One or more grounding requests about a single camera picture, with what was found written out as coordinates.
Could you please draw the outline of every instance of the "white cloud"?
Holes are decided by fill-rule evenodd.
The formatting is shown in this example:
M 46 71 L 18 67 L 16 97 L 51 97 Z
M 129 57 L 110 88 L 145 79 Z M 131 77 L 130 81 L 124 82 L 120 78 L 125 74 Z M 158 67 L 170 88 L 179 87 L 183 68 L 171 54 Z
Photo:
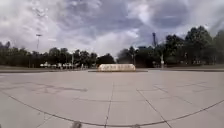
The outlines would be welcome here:
M 0 41 L 11 40 L 17 46 L 36 50 L 36 33 L 40 32 L 43 35 L 40 51 L 67 47 L 116 56 L 120 49 L 139 40 L 149 43 L 152 31 L 163 38 L 167 33 L 183 35 L 199 25 L 206 25 L 212 32 L 224 28 L 223 0 L 172 0 L 170 3 L 174 7 L 183 4 L 188 15 L 181 17 L 180 25 L 165 28 L 155 25 L 156 16 L 171 22 L 180 16 L 157 14 L 167 0 L 1 0 Z M 142 24 L 134 25 L 136 21 L 128 24 L 133 19 Z

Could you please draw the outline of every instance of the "lamp post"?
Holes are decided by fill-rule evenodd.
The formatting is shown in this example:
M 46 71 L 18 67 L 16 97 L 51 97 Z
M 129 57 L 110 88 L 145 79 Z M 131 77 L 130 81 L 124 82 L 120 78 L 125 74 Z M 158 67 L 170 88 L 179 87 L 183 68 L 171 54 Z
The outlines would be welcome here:
M 36 34 L 37 36 L 37 52 L 38 52 L 38 48 L 39 48 L 39 43 L 40 43 L 40 37 L 42 36 L 41 34 Z

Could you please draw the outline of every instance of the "sky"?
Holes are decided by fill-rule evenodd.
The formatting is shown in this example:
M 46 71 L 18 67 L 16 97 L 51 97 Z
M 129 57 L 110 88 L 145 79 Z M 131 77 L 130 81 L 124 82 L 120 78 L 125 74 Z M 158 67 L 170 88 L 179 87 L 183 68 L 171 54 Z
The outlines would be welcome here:
M 30 51 L 66 47 L 116 56 L 151 45 L 153 32 L 162 42 L 200 25 L 213 36 L 224 28 L 223 0 L 0 0 L 0 41 Z

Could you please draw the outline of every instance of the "white monument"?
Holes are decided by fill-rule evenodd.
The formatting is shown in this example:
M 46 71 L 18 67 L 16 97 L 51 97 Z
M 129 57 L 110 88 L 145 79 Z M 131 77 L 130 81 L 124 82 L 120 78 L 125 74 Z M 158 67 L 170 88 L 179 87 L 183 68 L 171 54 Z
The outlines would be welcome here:
M 122 71 L 135 71 L 133 64 L 101 64 L 98 68 L 101 72 L 122 72 Z

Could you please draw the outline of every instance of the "stone pavement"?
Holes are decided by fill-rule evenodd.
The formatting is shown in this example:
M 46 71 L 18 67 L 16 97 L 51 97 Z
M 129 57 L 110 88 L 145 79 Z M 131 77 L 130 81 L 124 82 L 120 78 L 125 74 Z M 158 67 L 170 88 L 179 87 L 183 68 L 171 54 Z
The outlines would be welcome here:
M 2 128 L 224 128 L 224 73 L 0 74 Z

